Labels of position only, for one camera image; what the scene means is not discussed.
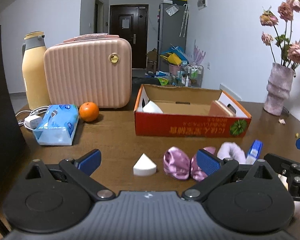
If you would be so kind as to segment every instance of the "gray ribbed robot base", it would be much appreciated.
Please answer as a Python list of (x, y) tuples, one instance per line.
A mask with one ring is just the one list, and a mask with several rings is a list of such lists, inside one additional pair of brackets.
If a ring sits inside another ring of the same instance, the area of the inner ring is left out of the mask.
[(97, 202), (87, 217), (63, 232), (35, 235), (12, 231), (6, 240), (234, 240), (294, 239), (285, 231), (264, 236), (243, 235), (216, 224), (198, 202), (181, 200), (176, 192), (127, 192)]

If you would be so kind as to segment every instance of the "pink vase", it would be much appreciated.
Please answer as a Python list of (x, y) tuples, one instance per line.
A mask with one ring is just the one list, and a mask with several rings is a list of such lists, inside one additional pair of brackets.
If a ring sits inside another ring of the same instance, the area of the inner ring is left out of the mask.
[(289, 98), (293, 70), (278, 63), (272, 64), (270, 77), (268, 79), (268, 96), (263, 109), (268, 113), (279, 116), (283, 109), (283, 103)]

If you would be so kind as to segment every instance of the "tissue pack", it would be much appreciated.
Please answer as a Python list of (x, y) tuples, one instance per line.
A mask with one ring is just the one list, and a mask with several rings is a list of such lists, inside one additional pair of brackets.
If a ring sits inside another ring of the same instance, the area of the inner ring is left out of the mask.
[(69, 146), (72, 145), (78, 120), (77, 106), (51, 105), (33, 134), (40, 145)]

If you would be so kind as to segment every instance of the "yellow bag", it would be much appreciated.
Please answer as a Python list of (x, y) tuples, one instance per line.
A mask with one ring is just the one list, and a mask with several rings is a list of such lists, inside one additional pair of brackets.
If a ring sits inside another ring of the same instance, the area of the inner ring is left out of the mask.
[(164, 58), (165, 60), (167, 60), (169, 63), (173, 64), (173, 65), (180, 65), (181, 64), (181, 59), (178, 57), (177, 54), (175, 53), (168, 53), (169, 57), (160, 55), (160, 57)]

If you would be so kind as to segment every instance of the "orange fruit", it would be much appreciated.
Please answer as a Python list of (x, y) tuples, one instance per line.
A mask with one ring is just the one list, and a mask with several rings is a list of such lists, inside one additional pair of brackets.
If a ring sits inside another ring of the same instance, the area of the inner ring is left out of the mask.
[(99, 115), (99, 107), (93, 102), (86, 102), (80, 106), (79, 115), (82, 120), (92, 122)]

